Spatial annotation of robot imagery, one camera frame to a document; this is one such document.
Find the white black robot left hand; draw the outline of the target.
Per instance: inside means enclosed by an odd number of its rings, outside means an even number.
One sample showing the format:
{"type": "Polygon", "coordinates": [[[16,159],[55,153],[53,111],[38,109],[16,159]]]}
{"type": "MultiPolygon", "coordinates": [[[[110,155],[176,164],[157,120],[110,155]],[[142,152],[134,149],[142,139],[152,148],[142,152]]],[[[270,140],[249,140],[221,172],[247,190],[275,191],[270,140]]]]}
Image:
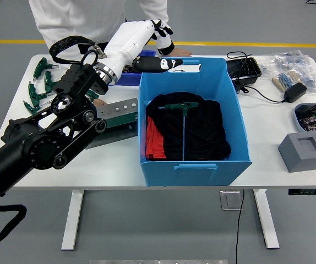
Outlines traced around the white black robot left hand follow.
{"type": "Polygon", "coordinates": [[[123,23],[106,46],[106,57],[99,59],[97,66],[115,83],[121,78],[124,67],[128,65],[132,65],[141,73],[163,73],[182,65],[183,60],[178,58],[139,55],[155,33],[167,37],[172,34],[172,30],[161,20],[123,23]]]}

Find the person's left hand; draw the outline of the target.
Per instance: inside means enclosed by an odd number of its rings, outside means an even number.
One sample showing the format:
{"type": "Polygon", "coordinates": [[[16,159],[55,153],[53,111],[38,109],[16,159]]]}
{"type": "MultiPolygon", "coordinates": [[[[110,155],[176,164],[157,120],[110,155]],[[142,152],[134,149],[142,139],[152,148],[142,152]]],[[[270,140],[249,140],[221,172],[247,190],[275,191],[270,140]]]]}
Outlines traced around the person's left hand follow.
{"type": "Polygon", "coordinates": [[[192,52],[183,48],[175,47],[174,50],[169,54],[170,57],[191,57],[192,52]]]}

